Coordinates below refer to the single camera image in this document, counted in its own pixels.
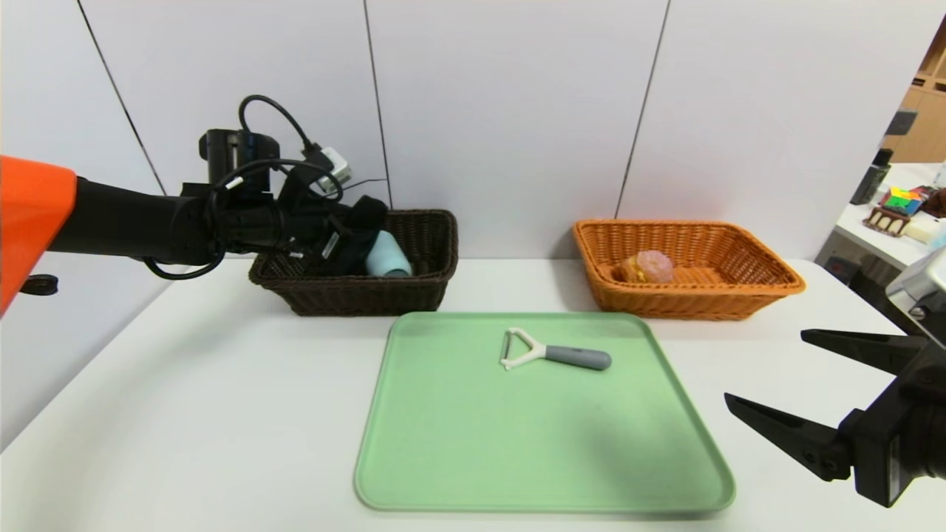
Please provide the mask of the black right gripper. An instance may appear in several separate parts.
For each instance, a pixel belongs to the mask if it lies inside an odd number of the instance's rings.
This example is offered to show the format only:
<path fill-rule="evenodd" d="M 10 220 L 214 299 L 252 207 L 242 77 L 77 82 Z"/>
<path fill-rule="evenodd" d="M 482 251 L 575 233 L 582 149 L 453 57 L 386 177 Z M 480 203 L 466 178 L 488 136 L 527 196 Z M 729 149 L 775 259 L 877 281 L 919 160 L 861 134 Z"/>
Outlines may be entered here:
<path fill-rule="evenodd" d="M 800 331 L 811 346 L 896 377 L 843 423 L 858 494 L 891 508 L 916 478 L 945 475 L 944 350 L 924 336 Z M 729 413 L 823 481 L 848 480 L 852 457 L 836 428 L 724 394 Z"/>

